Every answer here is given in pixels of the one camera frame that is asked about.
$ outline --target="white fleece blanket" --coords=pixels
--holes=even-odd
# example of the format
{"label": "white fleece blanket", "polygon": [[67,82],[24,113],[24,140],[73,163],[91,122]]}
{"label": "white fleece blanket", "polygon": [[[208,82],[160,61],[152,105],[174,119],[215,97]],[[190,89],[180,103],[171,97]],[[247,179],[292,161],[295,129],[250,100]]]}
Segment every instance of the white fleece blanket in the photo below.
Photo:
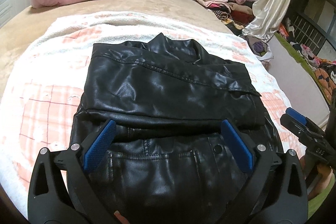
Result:
{"label": "white fleece blanket", "polygon": [[162,32],[198,41],[209,53],[244,63],[277,127],[284,150],[304,147],[280,126],[290,102],[245,40],[233,35],[135,12],[99,12],[58,18],[16,62],[0,105],[0,183],[24,216],[39,150],[68,147],[73,115],[86,80],[94,43],[148,42]]}

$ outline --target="jacket seam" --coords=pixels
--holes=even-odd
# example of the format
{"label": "jacket seam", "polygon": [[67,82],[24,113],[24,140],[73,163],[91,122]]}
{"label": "jacket seam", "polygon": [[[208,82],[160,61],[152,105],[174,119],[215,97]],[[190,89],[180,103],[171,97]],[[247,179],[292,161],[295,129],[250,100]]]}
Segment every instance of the jacket seam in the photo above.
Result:
{"label": "jacket seam", "polygon": [[197,80],[192,80],[190,78],[187,78],[187,77],[183,77],[181,75],[177,75],[175,73],[172,73],[170,71],[167,71],[165,69],[162,69],[162,68],[159,68],[159,67],[155,67],[153,65],[149,65],[147,63],[144,63],[144,62],[141,62],[141,61],[124,61],[122,59],[119,59],[119,58],[112,58],[108,55],[105,55],[105,54],[102,54],[102,55],[95,55],[94,57],[92,58],[95,58],[95,57],[106,57],[110,60],[113,60],[115,62],[118,62],[118,63],[121,63],[121,64],[135,64],[135,65],[140,65],[140,66],[143,66],[147,69],[151,69],[153,71],[157,71],[159,73],[162,73],[162,74],[166,74],[166,75],[169,75],[171,77],[174,77],[176,79],[180,79],[182,81],[185,81],[185,82],[189,82],[189,83],[192,83],[192,84],[196,84],[196,85],[203,85],[203,86],[208,86],[208,87],[211,87],[211,88],[214,88],[214,89],[217,89],[217,90],[226,90],[226,91],[240,91],[240,92],[245,92],[245,93],[248,93],[248,94],[252,94],[252,95],[255,95],[255,96],[260,96],[260,94],[258,92],[255,92],[253,90],[246,90],[246,89],[238,89],[238,88],[228,88],[228,87],[217,87],[217,86],[214,86],[214,85],[209,85],[209,84],[206,84],[206,83],[203,83],[203,82],[200,82],[200,81],[197,81]]}
{"label": "jacket seam", "polygon": [[131,115],[131,116],[136,116],[136,117],[147,117],[147,118],[177,120],[177,121],[222,121],[222,119],[179,119],[179,118],[164,118],[164,117],[153,117],[153,116],[147,116],[147,115],[128,114],[126,112],[108,111],[108,110],[104,110],[104,109],[94,109],[94,108],[85,109],[86,112],[88,112],[90,110],[94,110],[94,111],[99,110],[99,111],[104,111],[104,112],[108,112],[108,113],[125,114],[125,115]]}

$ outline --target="beige bed sheet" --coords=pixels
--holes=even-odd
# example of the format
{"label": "beige bed sheet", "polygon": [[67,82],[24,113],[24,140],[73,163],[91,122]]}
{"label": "beige bed sheet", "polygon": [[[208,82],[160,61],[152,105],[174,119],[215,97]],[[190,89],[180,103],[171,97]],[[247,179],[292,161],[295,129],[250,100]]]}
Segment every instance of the beige bed sheet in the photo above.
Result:
{"label": "beige bed sheet", "polygon": [[192,0],[92,0],[61,7],[28,7],[0,29],[0,96],[2,97],[14,62],[57,18],[99,11],[140,12],[180,20],[213,31],[232,33],[212,12]]}

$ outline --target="blue gripper pad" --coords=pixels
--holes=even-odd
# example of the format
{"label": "blue gripper pad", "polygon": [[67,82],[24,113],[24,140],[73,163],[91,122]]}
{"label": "blue gripper pad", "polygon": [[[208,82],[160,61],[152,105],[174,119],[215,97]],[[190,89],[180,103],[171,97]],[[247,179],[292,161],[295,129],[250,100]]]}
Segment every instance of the blue gripper pad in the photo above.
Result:
{"label": "blue gripper pad", "polygon": [[229,147],[236,164],[243,173],[253,172],[253,155],[247,146],[230,124],[228,120],[224,120],[220,126],[220,130],[226,145]]}
{"label": "blue gripper pad", "polygon": [[303,124],[304,126],[307,124],[306,117],[301,115],[299,112],[297,112],[291,107],[286,109],[286,114],[290,115],[292,118],[296,119],[299,123]]}
{"label": "blue gripper pad", "polygon": [[84,172],[91,173],[99,166],[116,134],[117,125],[115,121],[111,120],[85,153],[83,160]]}

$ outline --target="pile of clothes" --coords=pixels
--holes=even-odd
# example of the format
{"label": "pile of clothes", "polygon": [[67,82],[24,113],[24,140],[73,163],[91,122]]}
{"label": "pile of clothes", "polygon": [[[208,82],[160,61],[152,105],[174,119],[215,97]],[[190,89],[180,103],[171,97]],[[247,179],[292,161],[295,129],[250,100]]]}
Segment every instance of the pile of clothes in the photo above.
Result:
{"label": "pile of clothes", "polygon": [[211,10],[235,35],[241,35],[255,17],[252,5],[255,0],[196,0]]}
{"label": "pile of clothes", "polygon": [[270,46],[260,39],[250,35],[240,35],[239,37],[247,42],[251,51],[267,70],[269,68],[270,60],[274,58]]}
{"label": "pile of clothes", "polygon": [[287,18],[284,22],[286,27],[281,23],[278,33],[305,59],[330,102],[332,91],[336,88],[336,61],[319,58],[308,46],[296,42],[294,27],[290,26],[290,20]]}

